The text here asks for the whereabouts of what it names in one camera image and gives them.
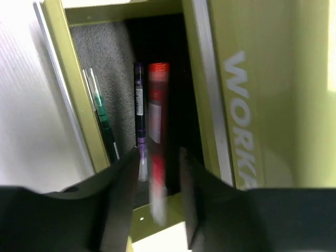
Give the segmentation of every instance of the barcode sticker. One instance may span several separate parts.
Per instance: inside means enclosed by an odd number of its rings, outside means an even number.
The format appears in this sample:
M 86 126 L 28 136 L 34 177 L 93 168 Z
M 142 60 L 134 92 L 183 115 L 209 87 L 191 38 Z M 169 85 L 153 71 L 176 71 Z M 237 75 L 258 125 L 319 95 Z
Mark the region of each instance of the barcode sticker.
M 155 143 L 161 139 L 161 106 L 149 103 L 150 127 L 149 136 Z
M 135 89 L 136 113 L 138 116 L 143 115 L 143 93 L 142 88 Z

